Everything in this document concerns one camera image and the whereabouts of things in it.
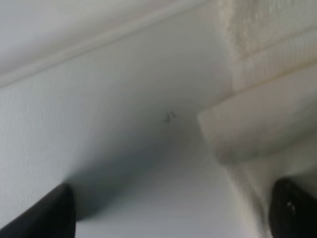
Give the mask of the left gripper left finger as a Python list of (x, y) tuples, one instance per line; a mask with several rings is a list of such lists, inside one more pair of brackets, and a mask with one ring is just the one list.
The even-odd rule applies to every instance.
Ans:
[(0, 230), (2, 238), (73, 238), (75, 233), (74, 194), (67, 184), (55, 187)]

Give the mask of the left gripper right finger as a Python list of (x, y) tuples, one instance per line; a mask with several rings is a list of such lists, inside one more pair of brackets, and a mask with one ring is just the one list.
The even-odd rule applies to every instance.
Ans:
[(292, 180), (281, 178), (272, 188), (268, 221), (274, 238), (315, 238), (317, 199)]

